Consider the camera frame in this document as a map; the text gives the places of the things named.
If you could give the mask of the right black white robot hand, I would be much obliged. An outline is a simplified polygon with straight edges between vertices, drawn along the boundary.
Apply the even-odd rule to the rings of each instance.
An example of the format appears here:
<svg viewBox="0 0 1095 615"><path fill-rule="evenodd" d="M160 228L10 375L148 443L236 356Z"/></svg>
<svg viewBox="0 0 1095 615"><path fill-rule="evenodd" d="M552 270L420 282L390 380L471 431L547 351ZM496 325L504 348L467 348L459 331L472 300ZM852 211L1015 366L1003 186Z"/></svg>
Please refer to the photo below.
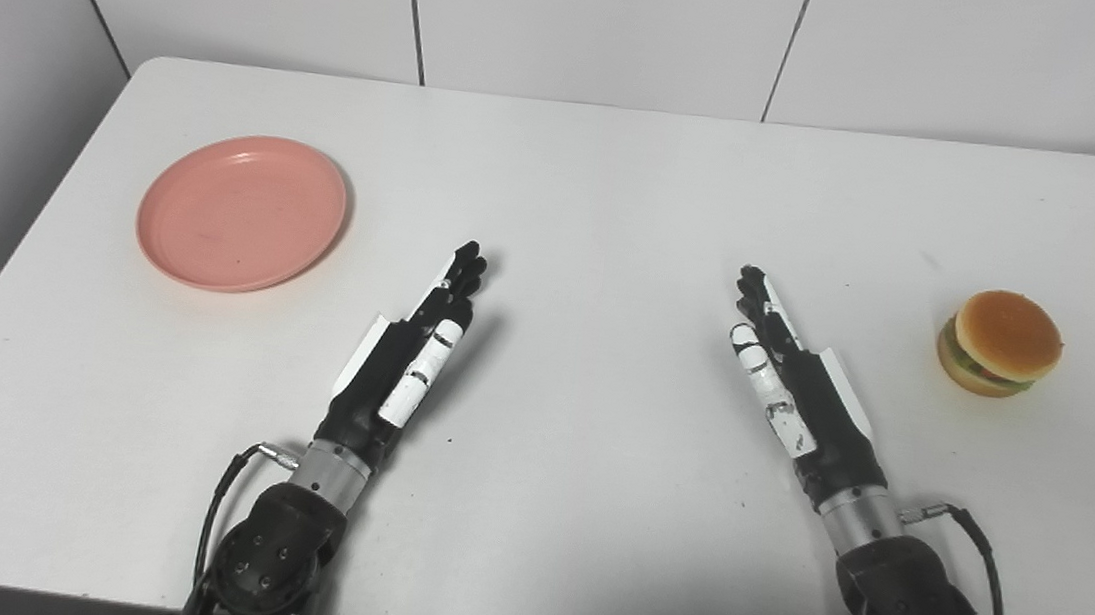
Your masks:
<svg viewBox="0 0 1095 615"><path fill-rule="evenodd" d="M758 266L741 267L731 349L763 415L793 463L802 492L821 517L838 506L887 490L860 410L833 350L802 343L779 294Z"/></svg>

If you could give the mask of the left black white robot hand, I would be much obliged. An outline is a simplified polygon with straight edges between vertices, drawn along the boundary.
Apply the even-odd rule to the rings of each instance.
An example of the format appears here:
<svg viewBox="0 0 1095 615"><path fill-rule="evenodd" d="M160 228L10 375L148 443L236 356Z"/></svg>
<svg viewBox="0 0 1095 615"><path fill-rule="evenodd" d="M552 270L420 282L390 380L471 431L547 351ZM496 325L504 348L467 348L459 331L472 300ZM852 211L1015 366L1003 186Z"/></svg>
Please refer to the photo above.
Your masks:
<svg viewBox="0 0 1095 615"><path fill-rule="evenodd" d="M377 317L335 383L315 438L374 473L396 446L473 321L487 260L477 241L457 248L404 320Z"/></svg>

